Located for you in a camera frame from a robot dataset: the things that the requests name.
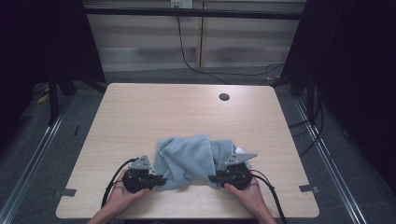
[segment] aluminum floor rail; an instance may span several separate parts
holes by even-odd
[[[308,117],[306,115],[306,108],[303,101],[301,99],[297,99],[295,103],[297,105],[297,108],[299,109],[300,115],[303,118],[303,120],[308,120]],[[307,122],[306,128],[308,129],[312,137],[312,140],[315,141],[315,139],[317,139],[318,137],[318,141],[315,143],[315,145],[317,146],[318,153],[320,157],[323,159],[326,169],[329,172],[330,177],[332,178],[332,182],[337,188],[337,191],[340,194],[340,197],[346,207],[346,210],[350,214],[352,221],[356,224],[367,223],[359,207],[359,204],[356,202],[355,197],[352,195],[349,187],[347,186],[347,183],[345,182],[340,171],[338,170],[337,165],[332,159],[332,155],[330,154],[330,151],[327,149],[323,139],[320,137],[317,127]]]
[[[64,112],[69,107],[71,99],[72,97],[66,98],[66,102],[64,103],[61,113],[52,123],[52,126],[47,128],[43,138],[40,141],[40,144],[35,150],[35,154],[33,155],[32,159],[30,159],[14,190],[12,190],[11,194],[8,196],[3,208],[0,211],[1,224],[11,223],[15,214],[17,213],[22,200],[29,189],[30,183],[35,177],[35,173],[37,172],[40,163],[43,161],[44,156],[50,147],[50,143],[62,123]]]

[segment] wooden tabletop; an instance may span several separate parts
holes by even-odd
[[[228,101],[220,100],[222,93]],[[111,84],[91,126],[66,186],[59,218],[92,217],[117,169],[131,158],[148,155],[154,162],[159,139],[207,133],[211,140],[232,139],[246,153],[252,169],[264,173],[276,188],[286,217],[316,217],[318,206],[271,87]],[[271,213],[279,217],[270,190],[261,183]],[[225,189],[191,185],[152,191],[120,218],[250,218],[252,215]]]

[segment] black round hole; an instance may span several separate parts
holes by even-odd
[[[230,95],[227,94],[227,93],[222,93],[222,94],[219,96],[219,98],[220,98],[220,100],[222,100],[222,101],[228,101],[228,100],[230,100]]]

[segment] gray carpet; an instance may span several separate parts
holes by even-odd
[[[263,72],[263,68],[260,67],[207,70],[244,74]],[[269,77],[275,77],[279,73],[280,69],[277,69]],[[217,77],[235,85],[260,85],[264,81],[264,76],[217,75]],[[197,74],[189,69],[107,73],[106,79],[107,84],[111,82],[224,84],[212,76]],[[92,90],[84,84],[77,83],[77,86],[78,92],[67,107],[63,122],[12,223],[85,223],[87,221],[57,218],[55,210],[60,199],[52,196],[55,190],[64,189],[103,97],[102,93]],[[276,88],[276,94],[288,124],[301,122],[302,118],[295,105],[295,99],[290,96],[289,86]],[[360,204],[367,222],[394,223],[396,220],[395,196],[370,164],[364,160],[359,147],[352,140],[344,137],[342,125],[338,123],[326,105],[323,106],[323,109],[324,128],[321,135],[351,192]],[[0,204],[2,206],[47,129],[49,113],[47,101],[42,105],[36,105],[34,99],[25,113],[25,121],[22,120],[23,125],[21,125],[19,134],[10,145],[7,154],[1,158]],[[320,127],[320,115],[318,115],[317,121]],[[292,135],[298,135],[294,137],[294,142],[299,152],[305,150],[312,143],[312,138],[305,130],[304,125],[290,128]],[[315,195],[320,214],[315,218],[288,218],[288,222],[353,223],[315,147],[302,156],[302,162],[309,182],[320,189],[320,192]]]

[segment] blue cloth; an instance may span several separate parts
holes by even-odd
[[[208,176],[226,169],[225,161],[234,151],[232,140],[210,141],[207,134],[162,139],[152,170],[167,180],[156,190],[184,189],[195,182],[218,189]]]

